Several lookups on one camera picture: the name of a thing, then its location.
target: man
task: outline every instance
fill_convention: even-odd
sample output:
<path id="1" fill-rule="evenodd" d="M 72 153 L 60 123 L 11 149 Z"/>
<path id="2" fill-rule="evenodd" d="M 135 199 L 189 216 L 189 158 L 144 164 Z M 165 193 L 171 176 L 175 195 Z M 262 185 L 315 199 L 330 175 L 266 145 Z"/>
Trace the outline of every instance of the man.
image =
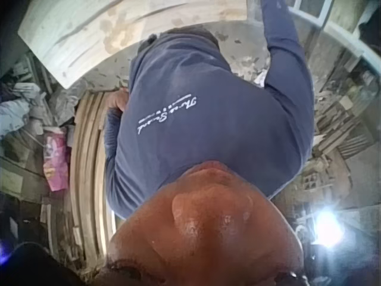
<path id="1" fill-rule="evenodd" d="M 264 89 L 230 71 L 210 33 L 185 28 L 145 42 L 129 95 L 111 96 L 107 199 L 127 220 L 98 281 L 257 285 L 302 268 L 268 199 L 310 155 L 313 88 L 287 6 L 262 11 Z"/>

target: pile of wood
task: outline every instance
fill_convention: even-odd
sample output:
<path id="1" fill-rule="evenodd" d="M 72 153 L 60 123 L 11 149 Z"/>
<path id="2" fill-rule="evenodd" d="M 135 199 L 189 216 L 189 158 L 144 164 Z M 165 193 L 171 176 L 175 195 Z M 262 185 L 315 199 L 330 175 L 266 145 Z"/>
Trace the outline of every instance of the pile of wood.
<path id="1" fill-rule="evenodd" d="M 107 93 L 85 93 L 75 117 L 70 162 L 70 198 L 76 243 L 86 266 L 102 263 L 115 233 L 115 216 L 105 199 L 104 120 Z"/>

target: bright light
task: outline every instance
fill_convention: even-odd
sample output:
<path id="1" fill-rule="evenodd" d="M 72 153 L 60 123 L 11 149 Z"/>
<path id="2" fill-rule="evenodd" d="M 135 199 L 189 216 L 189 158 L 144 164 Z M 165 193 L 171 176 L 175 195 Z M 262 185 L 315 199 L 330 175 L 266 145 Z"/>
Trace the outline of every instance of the bright light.
<path id="1" fill-rule="evenodd" d="M 335 215 L 331 212 L 321 212 L 316 219 L 316 244 L 332 247 L 343 239 L 344 231 Z"/>

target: hand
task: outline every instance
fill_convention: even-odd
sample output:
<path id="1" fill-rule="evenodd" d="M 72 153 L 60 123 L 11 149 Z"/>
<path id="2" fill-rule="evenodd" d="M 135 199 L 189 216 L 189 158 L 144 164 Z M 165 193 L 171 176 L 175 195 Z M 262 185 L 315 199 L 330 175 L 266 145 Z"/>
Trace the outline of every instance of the hand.
<path id="1" fill-rule="evenodd" d="M 126 88 L 121 88 L 109 94 L 107 98 L 107 107 L 116 108 L 124 112 L 126 104 L 129 101 L 130 94 Z"/>

